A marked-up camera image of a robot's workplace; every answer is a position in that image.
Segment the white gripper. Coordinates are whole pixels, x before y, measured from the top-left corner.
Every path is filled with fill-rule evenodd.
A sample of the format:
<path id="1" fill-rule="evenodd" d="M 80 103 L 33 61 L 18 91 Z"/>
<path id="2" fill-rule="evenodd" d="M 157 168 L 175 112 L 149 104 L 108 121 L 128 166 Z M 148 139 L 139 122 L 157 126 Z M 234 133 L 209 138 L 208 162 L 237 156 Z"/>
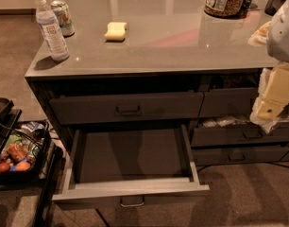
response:
<path id="1" fill-rule="evenodd" d="M 264 68 L 260 74 L 258 96 L 250 121 L 270 133 L 279 122 L 280 114 L 289 104 L 289 62 L 280 62 L 273 69 Z"/>

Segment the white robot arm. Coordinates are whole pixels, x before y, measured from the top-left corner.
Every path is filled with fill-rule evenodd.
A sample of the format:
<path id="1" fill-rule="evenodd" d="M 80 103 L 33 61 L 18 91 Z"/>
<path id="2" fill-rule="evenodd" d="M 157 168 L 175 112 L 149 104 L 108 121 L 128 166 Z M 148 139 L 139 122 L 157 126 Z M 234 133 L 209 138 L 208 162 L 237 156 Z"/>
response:
<path id="1" fill-rule="evenodd" d="M 263 69 L 249 119 L 265 133 L 270 133 L 289 104 L 289 0 L 258 31 L 262 29 L 266 32 L 267 53 L 279 64 L 273 69 Z"/>

